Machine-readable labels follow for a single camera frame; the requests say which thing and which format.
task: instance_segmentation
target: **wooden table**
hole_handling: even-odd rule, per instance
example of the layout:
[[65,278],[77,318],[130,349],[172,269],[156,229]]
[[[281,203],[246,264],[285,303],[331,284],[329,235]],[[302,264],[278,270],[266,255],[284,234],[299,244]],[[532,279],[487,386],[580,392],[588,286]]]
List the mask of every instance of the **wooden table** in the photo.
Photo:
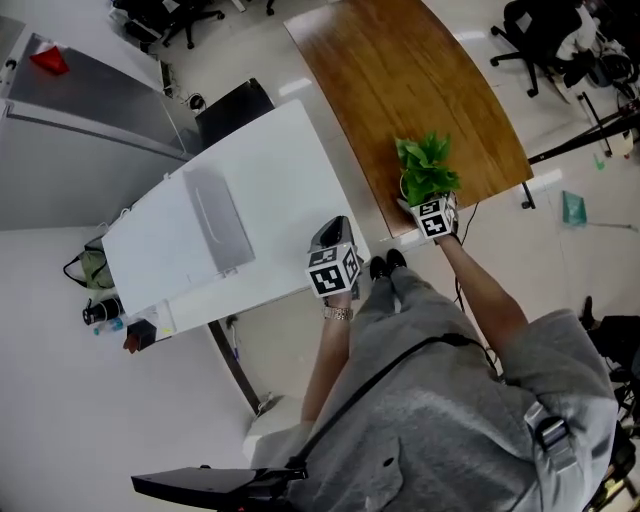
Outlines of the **wooden table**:
[[448,164],[469,206],[533,175],[511,123],[464,49],[420,0],[344,0],[285,23],[362,166],[393,237],[415,229],[398,206],[394,137],[450,134]]

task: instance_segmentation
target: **hand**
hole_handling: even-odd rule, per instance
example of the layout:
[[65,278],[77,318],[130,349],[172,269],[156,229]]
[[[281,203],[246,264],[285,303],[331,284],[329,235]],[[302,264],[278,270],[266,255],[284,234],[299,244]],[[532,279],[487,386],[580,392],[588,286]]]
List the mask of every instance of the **hand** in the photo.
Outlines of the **hand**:
[[336,293],[327,297],[327,304],[330,308],[346,309],[351,307],[351,290]]

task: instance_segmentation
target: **bracelet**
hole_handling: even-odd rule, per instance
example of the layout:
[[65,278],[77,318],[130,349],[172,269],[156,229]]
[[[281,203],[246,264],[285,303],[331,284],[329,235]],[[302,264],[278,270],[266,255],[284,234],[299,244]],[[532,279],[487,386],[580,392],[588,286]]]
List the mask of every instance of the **bracelet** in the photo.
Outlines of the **bracelet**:
[[353,319],[353,309],[351,308],[332,308],[325,306],[322,309],[325,320],[346,320],[349,322]]

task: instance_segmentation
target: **apriltag cube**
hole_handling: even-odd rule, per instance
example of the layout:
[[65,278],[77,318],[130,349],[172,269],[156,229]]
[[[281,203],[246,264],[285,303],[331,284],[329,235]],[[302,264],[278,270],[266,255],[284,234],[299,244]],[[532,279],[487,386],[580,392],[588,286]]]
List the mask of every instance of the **apriltag cube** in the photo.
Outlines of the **apriltag cube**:
[[360,273],[356,249],[347,242],[312,252],[305,273],[316,297],[349,291]]
[[427,240],[448,235],[456,218],[455,196],[438,197],[411,208],[411,212]]

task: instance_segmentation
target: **black cable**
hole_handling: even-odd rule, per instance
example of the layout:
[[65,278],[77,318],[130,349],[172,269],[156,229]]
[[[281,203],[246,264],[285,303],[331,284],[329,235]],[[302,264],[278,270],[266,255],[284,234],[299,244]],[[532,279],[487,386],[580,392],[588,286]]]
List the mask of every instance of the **black cable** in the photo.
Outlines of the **black cable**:
[[[464,235],[462,236],[462,240],[460,241],[460,246],[464,245],[464,241],[467,239],[467,235],[469,234],[469,226],[471,226],[471,221],[473,220],[473,218],[476,216],[476,212],[478,211],[478,206],[480,205],[480,203],[476,203],[475,207],[473,208],[473,213],[471,214],[471,217],[469,218],[469,222],[467,222],[466,227],[464,228]],[[458,277],[456,276],[455,279],[455,288],[456,288],[456,300],[453,301],[453,303],[455,304],[456,302],[458,302],[460,304],[460,309],[462,310],[463,313],[466,313],[465,309],[464,309],[464,301],[462,300],[462,290],[460,288],[460,282],[458,281]]]

